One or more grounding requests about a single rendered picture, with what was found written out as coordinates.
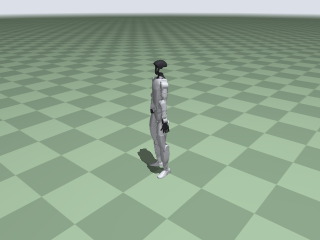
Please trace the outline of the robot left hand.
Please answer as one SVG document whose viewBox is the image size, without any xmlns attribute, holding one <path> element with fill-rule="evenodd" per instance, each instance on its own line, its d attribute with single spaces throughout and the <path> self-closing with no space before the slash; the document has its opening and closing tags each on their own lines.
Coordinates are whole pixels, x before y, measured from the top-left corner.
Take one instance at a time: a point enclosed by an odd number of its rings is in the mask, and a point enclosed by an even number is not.
<svg viewBox="0 0 320 240">
<path fill-rule="evenodd" d="M 168 120 L 168 119 L 167 119 Z M 168 126 L 168 122 L 166 122 L 166 123 L 164 123 L 164 121 L 163 121 L 163 119 L 162 119 L 162 128 L 161 128 L 161 131 L 163 130 L 163 133 L 165 132 L 165 133 L 167 133 L 167 132 L 169 132 L 170 130 L 169 130 L 169 126 Z"/>
</svg>

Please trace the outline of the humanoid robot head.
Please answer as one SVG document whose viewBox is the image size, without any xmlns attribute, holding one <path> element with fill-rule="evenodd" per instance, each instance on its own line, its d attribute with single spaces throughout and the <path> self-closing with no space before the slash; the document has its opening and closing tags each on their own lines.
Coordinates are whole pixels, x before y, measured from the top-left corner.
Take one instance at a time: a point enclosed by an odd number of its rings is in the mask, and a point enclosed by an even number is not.
<svg viewBox="0 0 320 240">
<path fill-rule="evenodd" d="M 159 77 L 162 77 L 162 79 L 166 79 L 162 72 L 159 72 L 160 69 L 163 67 L 167 67 L 167 63 L 164 60 L 157 60 L 153 63 L 155 65 L 155 74 L 158 75 L 157 79 L 161 79 Z"/>
</svg>

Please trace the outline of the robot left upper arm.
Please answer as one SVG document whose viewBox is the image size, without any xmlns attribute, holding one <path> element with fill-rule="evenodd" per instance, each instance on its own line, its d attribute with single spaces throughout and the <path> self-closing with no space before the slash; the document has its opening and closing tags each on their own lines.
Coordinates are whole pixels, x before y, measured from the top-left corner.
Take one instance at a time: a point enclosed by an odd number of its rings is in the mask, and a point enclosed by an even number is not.
<svg viewBox="0 0 320 240">
<path fill-rule="evenodd" d="M 167 96 L 168 96 L 168 88 L 169 88 L 169 84 L 166 81 L 160 81 L 160 89 L 161 89 L 161 98 L 162 100 L 160 100 L 158 102 L 159 106 L 161 106 L 161 102 L 166 102 L 167 104 Z"/>
</svg>

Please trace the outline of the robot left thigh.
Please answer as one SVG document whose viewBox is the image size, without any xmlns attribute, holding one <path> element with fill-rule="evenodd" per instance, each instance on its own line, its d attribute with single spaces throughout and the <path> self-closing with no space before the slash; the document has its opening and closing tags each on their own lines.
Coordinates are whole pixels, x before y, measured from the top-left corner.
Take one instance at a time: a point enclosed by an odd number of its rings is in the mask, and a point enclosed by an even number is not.
<svg viewBox="0 0 320 240">
<path fill-rule="evenodd" d="M 167 120 L 167 124 L 169 126 L 169 120 Z M 163 133 L 163 129 L 161 130 L 162 125 L 163 125 L 162 124 L 162 118 L 160 117 L 160 120 L 158 120 L 158 122 L 157 122 L 156 136 L 157 136 L 158 145 L 159 145 L 160 149 L 162 149 L 163 152 L 164 152 L 165 147 L 168 144 L 166 143 L 167 133 L 165 133 L 165 131 Z"/>
</svg>

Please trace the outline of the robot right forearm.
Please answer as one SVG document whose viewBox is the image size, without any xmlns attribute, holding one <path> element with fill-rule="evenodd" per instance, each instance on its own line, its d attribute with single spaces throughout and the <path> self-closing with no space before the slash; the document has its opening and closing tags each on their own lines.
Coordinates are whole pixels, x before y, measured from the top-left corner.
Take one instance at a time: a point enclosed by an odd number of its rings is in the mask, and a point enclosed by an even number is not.
<svg viewBox="0 0 320 240">
<path fill-rule="evenodd" d="M 153 110 L 153 112 L 156 110 L 156 107 L 155 107 L 156 105 L 153 103 L 153 99 L 152 99 L 152 97 L 151 97 L 151 104 L 150 104 L 150 110 L 152 109 Z"/>
</svg>

